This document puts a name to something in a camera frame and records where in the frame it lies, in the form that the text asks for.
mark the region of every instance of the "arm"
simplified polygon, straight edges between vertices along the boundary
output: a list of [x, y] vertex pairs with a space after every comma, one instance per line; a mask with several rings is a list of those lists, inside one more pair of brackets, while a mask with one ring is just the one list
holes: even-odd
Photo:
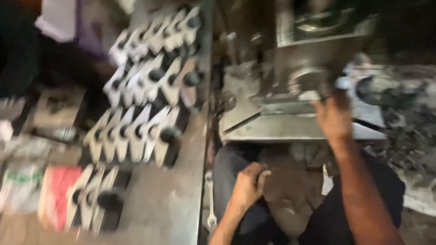
[[271, 172], [262, 172], [259, 182], [256, 183], [256, 178], [262, 170], [262, 165], [252, 163], [242, 172], [238, 173], [232, 197], [227, 204], [221, 222], [212, 235], [209, 245], [231, 244], [236, 228], [242, 217], [244, 217], [245, 212], [263, 195], [265, 179]]
[[313, 105], [341, 172], [345, 215], [354, 241], [357, 245], [404, 244], [353, 140], [346, 95], [338, 92], [324, 103], [316, 101]]

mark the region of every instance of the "spanner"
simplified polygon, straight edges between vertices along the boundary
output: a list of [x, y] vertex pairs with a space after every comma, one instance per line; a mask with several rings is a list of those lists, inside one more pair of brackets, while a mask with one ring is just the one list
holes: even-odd
[[213, 231], [217, 227], [217, 217], [214, 215], [214, 181], [212, 179], [212, 171], [206, 172], [204, 175], [206, 180], [206, 185], [209, 187], [209, 207], [210, 207], [210, 214], [208, 217], [208, 225], [209, 228]]

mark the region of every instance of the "dark pants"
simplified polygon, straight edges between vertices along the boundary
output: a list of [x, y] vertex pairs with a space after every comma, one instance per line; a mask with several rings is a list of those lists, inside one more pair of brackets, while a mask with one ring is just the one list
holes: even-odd
[[[213, 172], [215, 215], [222, 219], [227, 203], [232, 196], [239, 171], [257, 160], [261, 146], [248, 143], [228, 144], [222, 147], [216, 158]], [[396, 227], [401, 224], [404, 183], [395, 172], [376, 159], [363, 153], [367, 168]], [[306, 230], [299, 236], [300, 245], [350, 245], [353, 235], [348, 227], [342, 204], [342, 190], [339, 177], [333, 179], [334, 187], [324, 202], [314, 210]], [[287, 237], [274, 222], [270, 211], [261, 199], [252, 205], [239, 223], [233, 244], [286, 244]]]

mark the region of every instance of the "dirty hand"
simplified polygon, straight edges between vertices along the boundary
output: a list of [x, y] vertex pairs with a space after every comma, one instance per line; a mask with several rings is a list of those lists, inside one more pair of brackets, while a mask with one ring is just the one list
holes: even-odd
[[264, 169], [261, 164], [252, 163], [238, 173], [228, 208], [236, 208], [245, 212], [263, 195], [265, 179], [271, 175], [269, 170], [262, 172]]
[[324, 102], [312, 101], [312, 105], [318, 124], [330, 143], [352, 138], [352, 113], [345, 91], [335, 91]]

